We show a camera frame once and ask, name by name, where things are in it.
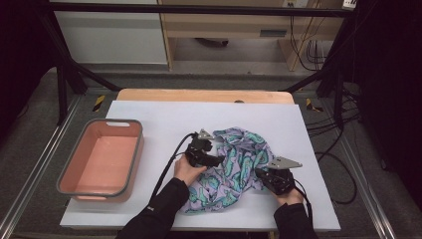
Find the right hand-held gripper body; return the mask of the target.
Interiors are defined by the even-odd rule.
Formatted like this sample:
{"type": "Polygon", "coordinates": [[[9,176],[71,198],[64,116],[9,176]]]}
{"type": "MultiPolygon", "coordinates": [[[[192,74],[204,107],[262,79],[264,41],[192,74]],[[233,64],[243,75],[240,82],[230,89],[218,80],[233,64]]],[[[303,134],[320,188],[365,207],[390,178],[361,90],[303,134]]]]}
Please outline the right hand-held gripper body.
{"type": "Polygon", "coordinates": [[[291,168],[302,167],[300,162],[277,156],[267,164],[264,172],[264,184],[276,195],[290,192],[295,187],[291,168]]]}

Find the purple seahorse print swimsuit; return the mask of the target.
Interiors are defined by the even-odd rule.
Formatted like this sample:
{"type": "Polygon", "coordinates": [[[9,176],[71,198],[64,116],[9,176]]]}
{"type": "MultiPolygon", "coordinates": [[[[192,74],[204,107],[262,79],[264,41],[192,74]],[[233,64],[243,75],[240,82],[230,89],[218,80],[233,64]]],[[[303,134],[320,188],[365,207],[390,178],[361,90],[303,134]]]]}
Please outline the purple seahorse print swimsuit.
{"type": "Polygon", "coordinates": [[[224,160],[201,173],[188,187],[189,197],[183,213],[216,212],[239,201],[250,188],[262,190],[263,182],[255,173],[275,158],[270,145],[257,133],[240,127],[214,130],[217,155],[224,160]]]}

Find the light wooden desk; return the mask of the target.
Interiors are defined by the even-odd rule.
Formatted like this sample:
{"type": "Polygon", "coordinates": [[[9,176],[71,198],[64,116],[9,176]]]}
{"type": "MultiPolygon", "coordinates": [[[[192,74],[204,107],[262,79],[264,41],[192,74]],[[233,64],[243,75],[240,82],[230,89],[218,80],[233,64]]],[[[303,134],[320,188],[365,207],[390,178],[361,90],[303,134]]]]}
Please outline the light wooden desk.
{"type": "MultiPolygon", "coordinates": [[[[313,8],[340,10],[343,0],[157,0],[160,5],[247,6],[269,8],[313,8]]],[[[167,38],[246,38],[279,41],[288,69],[293,71],[305,58],[311,41],[332,41],[343,22],[341,18],[163,14],[167,38]]]]}

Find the person's left hand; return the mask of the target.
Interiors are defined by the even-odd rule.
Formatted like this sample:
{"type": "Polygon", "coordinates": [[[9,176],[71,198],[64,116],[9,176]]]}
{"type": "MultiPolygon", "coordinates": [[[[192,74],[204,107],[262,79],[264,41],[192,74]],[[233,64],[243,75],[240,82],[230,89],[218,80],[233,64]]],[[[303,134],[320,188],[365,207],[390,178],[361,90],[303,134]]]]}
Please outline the person's left hand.
{"type": "Polygon", "coordinates": [[[174,176],[183,181],[187,186],[190,186],[196,178],[205,170],[206,166],[194,167],[189,162],[184,154],[176,160],[174,165],[174,176]]]}

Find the aluminium floor rail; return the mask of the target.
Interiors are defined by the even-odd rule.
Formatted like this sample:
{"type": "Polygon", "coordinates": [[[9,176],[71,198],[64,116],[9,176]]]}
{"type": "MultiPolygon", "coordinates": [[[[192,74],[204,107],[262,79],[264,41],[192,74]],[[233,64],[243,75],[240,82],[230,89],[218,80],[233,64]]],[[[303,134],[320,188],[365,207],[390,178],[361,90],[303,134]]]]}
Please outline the aluminium floor rail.
{"type": "Polygon", "coordinates": [[[80,105],[81,99],[81,96],[75,96],[72,98],[72,101],[68,107],[68,114],[65,116],[62,123],[56,126],[53,134],[44,147],[42,153],[38,157],[35,166],[27,177],[19,194],[9,208],[6,216],[0,223],[0,239],[9,239],[12,235],[34,191],[36,190],[50,161],[52,160],[58,146],[60,145],[62,138],[67,132],[69,125],[72,122],[72,119],[74,118],[74,115],[80,105]]]}
{"type": "Polygon", "coordinates": [[[346,164],[353,175],[360,198],[372,220],[372,224],[380,239],[396,239],[396,234],[378,200],[372,186],[367,180],[356,153],[345,135],[338,137],[338,143],[345,156],[346,164]]]}

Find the person's right hand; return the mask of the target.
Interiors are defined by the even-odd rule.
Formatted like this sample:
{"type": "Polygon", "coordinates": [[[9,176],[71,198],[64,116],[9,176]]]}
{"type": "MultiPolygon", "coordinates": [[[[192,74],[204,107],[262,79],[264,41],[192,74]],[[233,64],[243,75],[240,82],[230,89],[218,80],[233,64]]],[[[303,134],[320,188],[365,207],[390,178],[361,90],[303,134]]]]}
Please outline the person's right hand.
{"type": "Polygon", "coordinates": [[[292,189],[289,193],[277,195],[276,199],[281,205],[293,205],[304,202],[303,196],[296,189],[292,189]]]}

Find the black curtain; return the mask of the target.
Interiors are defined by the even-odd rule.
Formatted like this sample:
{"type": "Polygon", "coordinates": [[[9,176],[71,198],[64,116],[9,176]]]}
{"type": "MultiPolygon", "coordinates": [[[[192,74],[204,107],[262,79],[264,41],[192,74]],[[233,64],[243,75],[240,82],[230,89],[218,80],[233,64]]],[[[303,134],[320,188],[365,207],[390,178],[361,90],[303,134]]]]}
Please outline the black curtain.
{"type": "Polygon", "coordinates": [[[25,0],[0,0],[0,137],[54,67],[30,17],[25,0]]]}
{"type": "Polygon", "coordinates": [[[422,211],[422,0],[358,0],[357,10],[362,111],[422,211]]]}

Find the black metal frame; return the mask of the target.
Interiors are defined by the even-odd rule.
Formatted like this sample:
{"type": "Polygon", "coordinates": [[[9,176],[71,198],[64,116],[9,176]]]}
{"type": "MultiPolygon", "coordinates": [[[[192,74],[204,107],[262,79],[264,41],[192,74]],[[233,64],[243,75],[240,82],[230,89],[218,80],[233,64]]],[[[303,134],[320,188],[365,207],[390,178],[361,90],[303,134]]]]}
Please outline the black metal frame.
{"type": "Polygon", "coordinates": [[[118,3],[71,3],[34,1],[33,10],[38,17],[47,39],[52,42],[53,59],[59,68],[59,102],[61,124],[67,116],[66,86],[69,83],[77,94],[85,94],[87,85],[81,74],[94,80],[106,89],[113,92],[121,91],[104,78],[96,75],[91,70],[76,62],[62,40],[59,31],[47,18],[55,11],[64,12],[99,12],[99,13],[126,13],[126,14],[200,14],[200,15],[245,15],[245,16],[293,16],[293,17],[325,17],[325,18],[352,18],[354,13],[350,10],[334,8],[284,8],[284,7],[249,7],[249,6],[212,6],[212,5],[160,5],[160,4],[118,4],[118,3]]]}

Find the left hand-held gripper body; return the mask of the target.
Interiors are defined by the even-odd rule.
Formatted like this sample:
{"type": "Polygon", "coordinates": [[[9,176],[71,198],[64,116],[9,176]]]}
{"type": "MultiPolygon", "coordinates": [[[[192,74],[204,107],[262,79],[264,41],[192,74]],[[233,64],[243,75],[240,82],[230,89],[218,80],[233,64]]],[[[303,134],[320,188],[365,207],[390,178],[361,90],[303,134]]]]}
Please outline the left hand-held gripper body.
{"type": "Polygon", "coordinates": [[[195,132],[192,141],[188,144],[185,150],[185,155],[191,166],[215,166],[216,157],[208,155],[212,149],[211,140],[213,136],[205,129],[201,128],[199,132],[195,132]]]}

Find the white cabinet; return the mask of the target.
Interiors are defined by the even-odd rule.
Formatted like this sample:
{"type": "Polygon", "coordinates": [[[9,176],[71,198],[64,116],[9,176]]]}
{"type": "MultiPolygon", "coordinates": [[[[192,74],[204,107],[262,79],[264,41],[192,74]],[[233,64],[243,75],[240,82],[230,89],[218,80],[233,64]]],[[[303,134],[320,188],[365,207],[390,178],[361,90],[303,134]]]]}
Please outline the white cabinet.
{"type": "Polygon", "coordinates": [[[167,64],[158,14],[58,11],[55,15],[79,63],[167,64]]]}

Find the pink basket with grey rim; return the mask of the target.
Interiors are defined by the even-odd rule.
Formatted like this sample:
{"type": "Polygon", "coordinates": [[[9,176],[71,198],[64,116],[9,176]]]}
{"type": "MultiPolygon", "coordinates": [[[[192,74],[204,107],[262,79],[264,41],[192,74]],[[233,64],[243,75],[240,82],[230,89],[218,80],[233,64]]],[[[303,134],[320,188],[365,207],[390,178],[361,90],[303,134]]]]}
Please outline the pink basket with grey rim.
{"type": "Polygon", "coordinates": [[[58,191],[76,200],[125,202],[143,144],[143,127],[136,119],[89,121],[57,181],[58,191]]]}

